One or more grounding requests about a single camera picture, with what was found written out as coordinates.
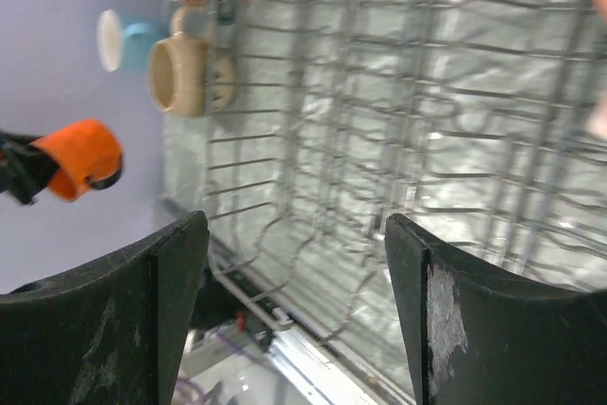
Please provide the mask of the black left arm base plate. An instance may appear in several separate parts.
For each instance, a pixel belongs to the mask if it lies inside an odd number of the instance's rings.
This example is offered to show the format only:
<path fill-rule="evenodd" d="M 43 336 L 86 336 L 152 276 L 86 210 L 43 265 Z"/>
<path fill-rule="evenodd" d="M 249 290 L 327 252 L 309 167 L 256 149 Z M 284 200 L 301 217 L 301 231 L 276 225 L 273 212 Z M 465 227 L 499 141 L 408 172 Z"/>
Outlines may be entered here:
<path fill-rule="evenodd" d="M 213 329 L 230 323 L 234 323 L 237 331 L 254 341 L 264 353 L 267 352 L 274 339 L 274 331 L 213 276 L 205 260 L 187 342 L 201 341 Z"/>

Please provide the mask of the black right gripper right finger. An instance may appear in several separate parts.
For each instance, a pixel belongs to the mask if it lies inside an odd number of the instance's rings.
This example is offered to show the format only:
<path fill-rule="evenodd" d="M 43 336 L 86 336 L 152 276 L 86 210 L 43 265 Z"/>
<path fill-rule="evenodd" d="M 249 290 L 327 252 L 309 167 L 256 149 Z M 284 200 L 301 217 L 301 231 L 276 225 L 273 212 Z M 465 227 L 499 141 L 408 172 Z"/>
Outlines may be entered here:
<path fill-rule="evenodd" d="M 602 404 L 606 293 L 542 284 L 401 214 L 385 248 L 419 404 Z"/>

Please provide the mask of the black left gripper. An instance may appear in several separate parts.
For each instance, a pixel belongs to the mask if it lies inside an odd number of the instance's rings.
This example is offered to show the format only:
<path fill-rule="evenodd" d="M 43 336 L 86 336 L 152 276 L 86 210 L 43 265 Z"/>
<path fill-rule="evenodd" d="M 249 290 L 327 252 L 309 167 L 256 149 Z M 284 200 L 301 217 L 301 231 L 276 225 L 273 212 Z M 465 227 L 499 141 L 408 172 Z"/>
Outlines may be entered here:
<path fill-rule="evenodd" d="M 39 136 L 1 131 L 1 193 L 7 193 L 22 206 L 35 202 L 58 172 L 58 164 L 33 142 Z"/>

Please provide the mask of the orange mug black handle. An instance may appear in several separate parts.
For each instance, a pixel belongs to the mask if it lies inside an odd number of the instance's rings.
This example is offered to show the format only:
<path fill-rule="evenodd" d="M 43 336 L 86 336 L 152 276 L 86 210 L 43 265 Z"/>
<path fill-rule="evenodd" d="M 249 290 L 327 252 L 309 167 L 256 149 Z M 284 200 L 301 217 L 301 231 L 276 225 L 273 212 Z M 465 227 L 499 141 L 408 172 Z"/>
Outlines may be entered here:
<path fill-rule="evenodd" d="M 98 120 L 79 120 L 35 139 L 31 145 L 57 165 L 46 187 L 65 201 L 108 189 L 122 176 L 121 143 Z"/>

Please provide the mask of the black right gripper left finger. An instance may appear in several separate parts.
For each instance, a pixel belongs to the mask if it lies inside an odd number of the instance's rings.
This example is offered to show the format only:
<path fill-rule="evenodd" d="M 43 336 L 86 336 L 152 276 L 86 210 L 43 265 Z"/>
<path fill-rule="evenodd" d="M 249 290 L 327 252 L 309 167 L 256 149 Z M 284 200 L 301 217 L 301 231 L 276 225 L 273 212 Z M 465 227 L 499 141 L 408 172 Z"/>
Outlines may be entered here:
<path fill-rule="evenodd" d="M 1 298 L 5 404 L 171 401 L 209 243 L 191 212 Z"/>

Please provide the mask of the beige brown mug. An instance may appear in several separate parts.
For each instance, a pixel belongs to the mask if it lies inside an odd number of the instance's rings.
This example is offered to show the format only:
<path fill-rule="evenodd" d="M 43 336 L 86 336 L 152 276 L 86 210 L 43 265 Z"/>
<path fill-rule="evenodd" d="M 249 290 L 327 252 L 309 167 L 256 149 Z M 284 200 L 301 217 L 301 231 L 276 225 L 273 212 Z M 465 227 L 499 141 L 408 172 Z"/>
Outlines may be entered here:
<path fill-rule="evenodd" d="M 178 7 L 170 36 L 154 44 L 148 58 L 150 91 L 165 114 L 199 117 L 219 112 L 236 98 L 236 66 L 229 53 L 214 48 L 213 31 L 186 31 L 186 19 L 202 8 Z"/>

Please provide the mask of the light blue mug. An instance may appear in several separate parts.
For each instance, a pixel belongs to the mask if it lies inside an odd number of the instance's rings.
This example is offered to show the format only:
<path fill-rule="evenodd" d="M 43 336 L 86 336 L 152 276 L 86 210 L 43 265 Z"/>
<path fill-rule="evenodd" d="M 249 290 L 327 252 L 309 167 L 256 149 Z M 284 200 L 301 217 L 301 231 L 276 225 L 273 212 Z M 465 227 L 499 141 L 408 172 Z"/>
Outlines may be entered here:
<path fill-rule="evenodd" d="M 168 36 L 166 21 L 107 9 L 100 14 L 96 27 L 101 66 L 108 73 L 144 72 L 152 48 Z"/>

